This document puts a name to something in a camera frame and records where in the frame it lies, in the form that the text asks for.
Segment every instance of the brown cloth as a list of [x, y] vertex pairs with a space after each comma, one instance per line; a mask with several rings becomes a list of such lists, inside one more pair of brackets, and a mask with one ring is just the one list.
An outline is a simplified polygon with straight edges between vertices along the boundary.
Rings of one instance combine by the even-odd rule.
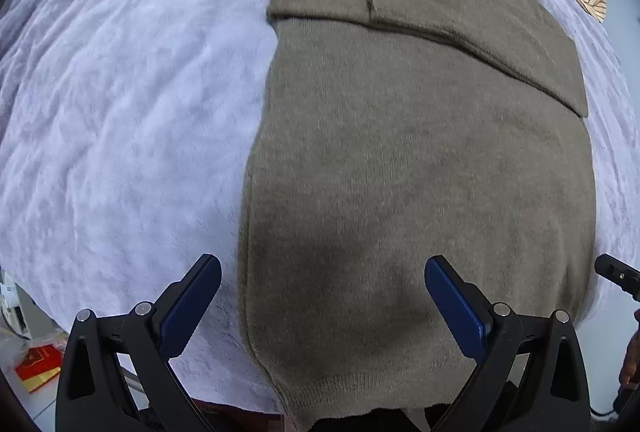
[[595, 200], [574, 43], [535, 0], [271, 0], [244, 181], [246, 347], [300, 430], [450, 402], [472, 365], [424, 287], [575, 316]]

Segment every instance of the red packet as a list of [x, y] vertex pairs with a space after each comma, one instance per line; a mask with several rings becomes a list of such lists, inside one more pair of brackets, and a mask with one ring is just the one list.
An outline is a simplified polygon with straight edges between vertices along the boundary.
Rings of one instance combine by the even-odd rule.
[[55, 378], [62, 367], [62, 354], [54, 346], [29, 349], [27, 357], [15, 368], [22, 385], [33, 392]]

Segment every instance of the floor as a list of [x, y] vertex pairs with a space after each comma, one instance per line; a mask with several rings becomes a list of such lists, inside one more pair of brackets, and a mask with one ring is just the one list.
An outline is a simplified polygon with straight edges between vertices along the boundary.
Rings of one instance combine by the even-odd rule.
[[[607, 30], [626, 76], [631, 99], [640, 120], [640, 0], [607, 0]], [[578, 329], [578, 337], [590, 384], [591, 405], [608, 412], [618, 391], [618, 371], [626, 344], [638, 329], [633, 311], [640, 305], [622, 292], [598, 321]], [[24, 404], [43, 432], [55, 429], [55, 390], [57, 381], [31, 396], [22, 395]]]

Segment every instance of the cable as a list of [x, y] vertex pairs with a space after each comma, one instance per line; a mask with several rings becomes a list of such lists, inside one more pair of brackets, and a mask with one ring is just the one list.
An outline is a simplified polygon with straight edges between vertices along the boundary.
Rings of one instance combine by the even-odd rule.
[[22, 338], [23, 340], [29, 340], [26, 336], [24, 335], [20, 335], [20, 333], [18, 333], [9, 323], [9, 320], [6, 319], [6, 316], [4, 316], [4, 311], [2, 310], [2, 308], [0, 308], [0, 313], [2, 313], [2, 320], [4, 320], [4, 325], [7, 327], [7, 329], [9, 331], [11, 331], [14, 335], [16, 335], [18, 338]]
[[604, 414], [601, 414], [600, 412], [594, 411], [593, 407], [590, 407], [590, 409], [591, 409], [591, 413], [597, 417], [607, 417], [615, 412], [615, 410], [610, 410], [609, 412], [605, 412]]

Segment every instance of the blue gripper pad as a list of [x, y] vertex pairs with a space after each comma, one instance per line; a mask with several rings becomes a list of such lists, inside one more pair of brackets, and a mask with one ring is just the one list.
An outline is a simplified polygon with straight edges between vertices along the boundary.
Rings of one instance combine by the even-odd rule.
[[[462, 279], [451, 270], [461, 284]], [[480, 363], [486, 352], [484, 326], [437, 257], [431, 257], [424, 266], [424, 283], [462, 354]]]
[[221, 280], [219, 260], [213, 255], [202, 255], [180, 282], [171, 284], [160, 296], [154, 317], [158, 317], [157, 346], [161, 358], [168, 360], [182, 354]]

